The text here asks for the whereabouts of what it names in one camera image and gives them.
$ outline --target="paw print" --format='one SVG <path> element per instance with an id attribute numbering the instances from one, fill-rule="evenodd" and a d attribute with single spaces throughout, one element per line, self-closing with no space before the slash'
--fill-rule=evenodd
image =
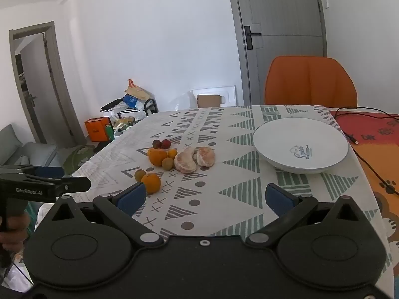
<path id="1" fill-rule="evenodd" d="M 384 222 L 387 237 L 391 237 L 396 231 L 396 222 L 390 218 L 382 218 L 382 221 Z"/>
<path id="2" fill-rule="evenodd" d="M 388 220 L 388 223 L 391 226 L 391 229 L 396 229 L 396 223 L 393 219 Z"/>
<path id="3" fill-rule="evenodd" d="M 396 182 L 392 181 L 391 183 L 390 180 L 387 180 L 387 184 L 388 186 L 380 182 L 380 187 L 385 188 L 386 193 L 388 193 L 389 195 L 393 195 L 396 192 L 394 187 L 396 185 Z"/>

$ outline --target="orange chair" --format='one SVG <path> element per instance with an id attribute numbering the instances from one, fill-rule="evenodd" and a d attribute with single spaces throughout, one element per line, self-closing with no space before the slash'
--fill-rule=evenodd
<path id="1" fill-rule="evenodd" d="M 265 104 L 356 107 L 358 95 L 348 73 L 336 60 L 281 56 L 276 57 L 270 65 Z"/>

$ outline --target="door frame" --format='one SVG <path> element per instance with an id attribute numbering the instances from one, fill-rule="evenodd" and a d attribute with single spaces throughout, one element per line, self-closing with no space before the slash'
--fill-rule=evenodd
<path id="1" fill-rule="evenodd" d="M 238 0 L 230 0 L 230 2 L 231 2 L 231 10 L 233 12 L 235 35 L 237 38 L 238 57 L 241 69 L 241 81 L 243 85 L 244 105 L 250 106 L 251 93 L 249 88 L 247 48 L 245 45 L 245 33 L 241 18 L 240 3 Z M 326 22 L 324 19 L 324 8 L 322 0 L 317 0 L 317 2 L 319 3 L 320 7 L 320 22 L 321 22 L 322 35 L 323 35 L 323 56 L 327 57 L 327 37 L 326 37 Z"/>
<path id="2" fill-rule="evenodd" d="M 38 33 L 44 33 L 47 40 L 46 49 L 48 53 L 48 65 L 51 65 L 50 74 L 52 74 L 51 76 L 53 88 L 65 123 L 70 130 L 72 139 L 75 141 L 75 143 L 77 145 L 84 145 L 86 143 L 85 135 L 83 134 L 82 128 L 79 124 L 79 120 L 75 113 L 75 109 L 73 108 L 72 101 L 68 92 L 68 87 L 62 71 L 61 60 L 58 53 L 57 39 L 55 36 L 54 21 L 20 29 L 12 29 L 9 31 L 9 46 L 11 52 L 12 68 L 15 77 L 15 84 L 17 85 L 19 99 L 21 100 L 22 108 L 28 121 L 30 130 L 32 131 L 35 141 L 37 143 L 40 143 L 43 140 L 43 133 L 36 131 L 35 126 L 38 124 L 38 122 L 34 123 L 32 121 L 29 108 L 23 96 L 22 86 L 19 82 L 17 62 L 15 59 L 14 39 L 23 38 Z"/>

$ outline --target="white bowl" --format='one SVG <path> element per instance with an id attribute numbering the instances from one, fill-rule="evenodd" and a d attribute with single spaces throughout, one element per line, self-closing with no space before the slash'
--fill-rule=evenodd
<path id="1" fill-rule="evenodd" d="M 273 166 L 297 174 L 321 173 L 342 161 L 348 141 L 337 129 L 308 118 L 283 118 L 256 129 L 253 144 Z"/>

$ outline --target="orange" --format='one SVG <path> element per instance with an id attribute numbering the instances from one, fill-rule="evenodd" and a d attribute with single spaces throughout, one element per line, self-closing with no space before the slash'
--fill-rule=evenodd
<path id="1" fill-rule="evenodd" d="M 152 150 L 151 152 L 147 153 L 147 155 L 151 164 L 155 166 L 161 166 L 162 161 L 168 157 L 167 153 L 160 148 Z"/>
<path id="2" fill-rule="evenodd" d="M 147 193 L 152 195 L 161 188 L 161 179 L 154 173 L 148 173 L 141 178 L 141 182 L 146 186 Z"/>
<path id="3" fill-rule="evenodd" d="M 168 150 L 168 157 L 170 157 L 171 159 L 174 159 L 177 155 L 177 150 L 176 149 L 170 149 Z"/>
<path id="4" fill-rule="evenodd" d="M 147 156 L 150 155 L 150 153 L 154 150 L 154 148 L 150 148 L 149 150 L 147 150 Z"/>

